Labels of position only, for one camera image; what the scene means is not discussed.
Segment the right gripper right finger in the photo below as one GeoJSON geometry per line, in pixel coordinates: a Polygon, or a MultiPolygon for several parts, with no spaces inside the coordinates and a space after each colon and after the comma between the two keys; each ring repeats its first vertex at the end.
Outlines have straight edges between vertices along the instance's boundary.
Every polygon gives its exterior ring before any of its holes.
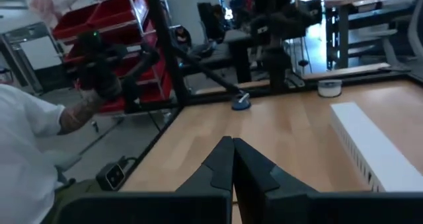
{"type": "Polygon", "coordinates": [[[233,143],[244,224],[423,224],[423,192],[318,192],[241,138],[233,143]]]}

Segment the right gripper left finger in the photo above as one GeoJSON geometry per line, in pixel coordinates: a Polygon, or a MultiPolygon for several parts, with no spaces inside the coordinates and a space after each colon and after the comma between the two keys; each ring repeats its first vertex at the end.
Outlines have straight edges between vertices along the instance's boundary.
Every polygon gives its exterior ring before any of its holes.
{"type": "Polygon", "coordinates": [[[58,224],[231,224],[235,146],[229,136],[173,192],[103,192],[70,201],[58,224]]]}

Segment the person's forearm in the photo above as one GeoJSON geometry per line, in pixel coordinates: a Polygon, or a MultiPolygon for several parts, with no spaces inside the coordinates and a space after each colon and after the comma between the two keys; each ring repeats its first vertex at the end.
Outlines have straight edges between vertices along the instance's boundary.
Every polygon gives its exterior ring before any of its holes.
{"type": "Polygon", "coordinates": [[[66,106],[59,117],[60,131],[58,135],[67,135],[82,128],[104,103],[105,100],[95,91],[89,91],[77,104],[66,106]]]}

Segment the person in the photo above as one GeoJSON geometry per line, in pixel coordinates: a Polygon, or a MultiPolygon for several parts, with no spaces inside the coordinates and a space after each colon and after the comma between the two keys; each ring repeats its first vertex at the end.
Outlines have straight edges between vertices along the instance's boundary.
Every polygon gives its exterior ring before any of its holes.
{"type": "Polygon", "coordinates": [[[100,191],[96,180],[61,183],[36,146],[38,137],[58,135],[64,109],[0,84],[0,224],[56,224],[67,200],[100,191]]]}

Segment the dark desk leg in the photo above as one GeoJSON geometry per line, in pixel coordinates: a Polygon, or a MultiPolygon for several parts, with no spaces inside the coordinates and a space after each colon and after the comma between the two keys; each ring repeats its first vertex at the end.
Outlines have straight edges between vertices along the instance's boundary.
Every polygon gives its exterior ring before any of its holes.
{"type": "Polygon", "coordinates": [[[327,69],[344,69],[349,63],[348,5],[334,5],[325,1],[325,30],[327,69]]]}

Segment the grey desk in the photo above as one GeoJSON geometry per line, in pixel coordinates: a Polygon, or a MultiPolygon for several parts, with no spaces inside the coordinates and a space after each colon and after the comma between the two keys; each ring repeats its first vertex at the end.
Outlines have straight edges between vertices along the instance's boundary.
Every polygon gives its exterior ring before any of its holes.
{"type": "Polygon", "coordinates": [[[192,55],[196,63],[210,70],[233,67],[238,83],[252,81],[248,49],[255,46],[250,34],[241,30],[229,30],[221,44],[218,44],[210,57],[199,58],[192,55]]]}

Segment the white board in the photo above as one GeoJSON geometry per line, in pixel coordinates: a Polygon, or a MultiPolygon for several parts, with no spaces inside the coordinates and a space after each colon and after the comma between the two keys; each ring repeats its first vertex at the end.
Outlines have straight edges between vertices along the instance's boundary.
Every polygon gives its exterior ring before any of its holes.
{"type": "Polygon", "coordinates": [[[25,40],[19,44],[33,70],[62,64],[62,60],[49,36],[25,40]]]}

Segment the red bin rack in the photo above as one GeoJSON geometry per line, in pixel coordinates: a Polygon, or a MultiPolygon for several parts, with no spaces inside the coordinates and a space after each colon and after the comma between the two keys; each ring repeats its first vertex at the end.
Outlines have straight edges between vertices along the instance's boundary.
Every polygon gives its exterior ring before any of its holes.
{"type": "Polygon", "coordinates": [[[163,49],[154,30],[155,23],[149,15],[146,0],[105,0],[66,13],[53,29],[52,35],[57,41],[72,46],[64,57],[64,66],[81,95],[85,95],[87,91],[80,88],[76,71],[76,65],[82,62],[85,55],[82,43],[77,41],[78,35],[95,31],[106,43],[126,47],[124,57],[113,67],[113,71],[121,79],[141,65],[142,43],[156,49],[159,60],[135,79],[139,90],[139,108],[127,105],[124,98],[119,98],[107,102],[100,109],[101,114],[131,114],[141,112],[143,105],[150,102],[173,102],[173,85],[165,71],[163,49]]]}

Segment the black aluminium table frame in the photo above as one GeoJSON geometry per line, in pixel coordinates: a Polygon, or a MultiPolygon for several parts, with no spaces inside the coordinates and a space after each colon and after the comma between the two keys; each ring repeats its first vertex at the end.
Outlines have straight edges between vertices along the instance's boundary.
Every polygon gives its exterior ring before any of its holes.
{"type": "MultiPolygon", "coordinates": [[[[202,66],[197,61],[193,60],[186,53],[181,52],[176,43],[173,41],[173,34],[168,28],[166,18],[163,12],[163,6],[160,0],[146,0],[149,5],[149,9],[152,15],[152,20],[155,23],[158,31],[158,39],[163,49],[163,57],[166,62],[165,71],[171,77],[173,89],[176,92],[177,102],[170,102],[167,100],[161,102],[150,102],[143,105],[142,112],[150,112],[154,110],[176,108],[177,111],[173,118],[176,118],[179,113],[186,106],[209,104],[215,102],[226,102],[229,99],[235,97],[241,93],[249,93],[253,98],[260,96],[269,96],[270,89],[269,85],[255,85],[253,82],[247,80],[240,80],[243,84],[243,88],[235,86],[234,84],[228,83],[223,80],[220,76],[213,73],[207,67],[202,66]],[[198,71],[205,73],[210,79],[213,79],[216,83],[223,87],[221,92],[210,92],[208,94],[191,95],[188,93],[188,89],[184,84],[184,77],[182,70],[180,69],[177,58],[185,59],[189,61],[198,71]]],[[[296,93],[303,91],[310,91],[317,88],[317,81],[321,79],[343,79],[343,84],[346,86],[350,85],[362,85],[365,83],[376,83],[384,81],[388,78],[400,79],[404,77],[406,79],[411,76],[406,71],[394,72],[391,66],[387,67],[388,72],[384,75],[382,72],[381,65],[366,65],[364,67],[357,67],[351,69],[339,69],[330,73],[321,73],[314,76],[301,77],[300,79],[305,81],[303,88],[297,89],[283,89],[282,94],[296,93]]]]}

